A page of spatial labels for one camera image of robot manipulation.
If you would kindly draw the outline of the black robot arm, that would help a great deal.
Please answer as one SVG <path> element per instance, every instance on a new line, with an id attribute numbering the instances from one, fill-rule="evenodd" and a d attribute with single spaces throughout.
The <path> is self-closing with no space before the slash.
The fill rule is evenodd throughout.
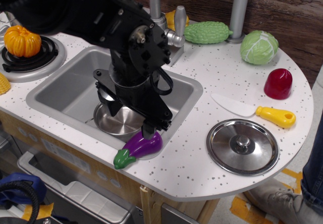
<path id="1" fill-rule="evenodd" d="M 80 37 L 111 52 L 108 70 L 96 70 L 99 100 L 115 115 L 127 106 L 144 117 L 145 139 L 167 130 L 172 113 L 162 100 L 162 69 L 170 61 L 168 38 L 143 6 L 134 0 L 1 0 L 1 10 L 12 13 L 29 31 Z"/>

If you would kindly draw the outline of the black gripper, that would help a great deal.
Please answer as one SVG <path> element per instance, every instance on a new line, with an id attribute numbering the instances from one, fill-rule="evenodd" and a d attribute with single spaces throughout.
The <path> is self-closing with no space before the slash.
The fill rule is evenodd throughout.
<path id="1" fill-rule="evenodd" d="M 171 125 L 173 114 L 161 97 L 173 91 L 173 81 L 163 69 L 129 86 L 113 70 L 96 69 L 93 76 L 98 98 L 111 116 L 126 106 L 145 118 L 141 127 L 144 139 L 152 139 L 155 130 L 166 131 Z"/>

